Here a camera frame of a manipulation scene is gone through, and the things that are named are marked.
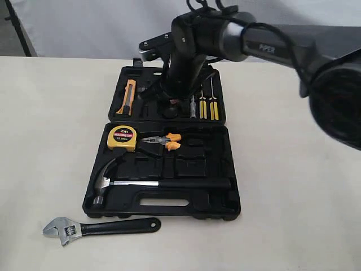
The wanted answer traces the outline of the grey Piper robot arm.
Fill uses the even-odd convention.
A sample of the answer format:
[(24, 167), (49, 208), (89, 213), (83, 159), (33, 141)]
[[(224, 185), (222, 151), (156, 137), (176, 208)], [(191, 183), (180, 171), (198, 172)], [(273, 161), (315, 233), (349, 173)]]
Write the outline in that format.
[(331, 138), (360, 149), (360, 28), (270, 25), (247, 12), (200, 8), (171, 24), (171, 52), (161, 78), (143, 99), (186, 99), (200, 84), (207, 57), (241, 62), (249, 56), (293, 68), (300, 96)]

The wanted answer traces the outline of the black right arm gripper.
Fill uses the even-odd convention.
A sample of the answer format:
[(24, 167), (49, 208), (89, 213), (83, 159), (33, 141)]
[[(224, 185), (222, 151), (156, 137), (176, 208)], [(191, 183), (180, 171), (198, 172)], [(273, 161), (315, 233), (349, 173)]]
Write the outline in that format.
[(161, 77), (141, 92), (142, 99), (187, 99), (200, 85), (199, 74), (206, 55), (187, 56), (173, 46), (167, 62), (163, 61)]

